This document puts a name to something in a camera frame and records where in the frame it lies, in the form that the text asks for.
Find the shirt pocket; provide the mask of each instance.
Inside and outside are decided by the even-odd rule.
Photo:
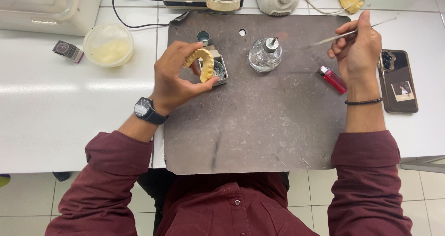
[[[206,210],[180,208],[165,235],[208,236],[210,235],[212,216],[212,208]]]
[[[310,236],[317,235],[310,230],[301,220],[295,217],[289,210],[279,206],[261,202],[272,219],[278,236]]]

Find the red lighter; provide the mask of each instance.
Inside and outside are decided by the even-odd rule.
[[[317,71],[323,78],[325,78],[331,85],[333,85],[340,93],[346,92],[346,84],[345,82],[338,77],[334,71],[331,69],[322,66],[320,70]]]

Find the small metal cup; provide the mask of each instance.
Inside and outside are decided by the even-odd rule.
[[[201,41],[203,43],[204,47],[209,45],[210,34],[206,31],[200,31],[199,33],[197,33],[196,38],[198,41]]]

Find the photo in phone case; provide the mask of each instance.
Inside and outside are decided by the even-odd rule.
[[[392,91],[398,102],[413,100],[414,94],[409,81],[391,84]]]

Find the electrical cable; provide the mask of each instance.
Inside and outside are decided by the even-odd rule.
[[[124,24],[124,26],[128,27],[128,28],[143,28],[143,27],[148,27],[148,26],[168,26],[169,24],[146,24],[146,25],[142,25],[142,26],[136,26],[136,27],[132,27],[129,26],[127,24],[125,24],[119,17],[118,12],[116,12],[116,8],[114,7],[114,0],[111,0],[111,4],[113,5],[113,10],[114,13],[116,14],[116,17],[120,20],[120,22],[122,24]]]
[[[341,12],[341,11],[343,11],[343,10],[346,10],[346,9],[350,8],[351,6],[355,5],[355,4],[357,3],[357,1],[359,1],[359,0],[355,0],[354,3],[352,3],[351,5],[349,5],[349,6],[345,7],[345,8],[343,8],[343,9],[340,9],[340,10],[338,10],[338,11],[333,11],[333,12],[325,12],[325,11],[322,11],[322,10],[320,10],[319,8],[317,8],[316,6],[314,6],[314,5],[312,4],[311,0],[306,0],[306,1],[307,1],[308,4],[311,5],[315,10],[317,10],[317,11],[323,13],[323,14],[334,14],[334,13],[339,13],[339,12]]]

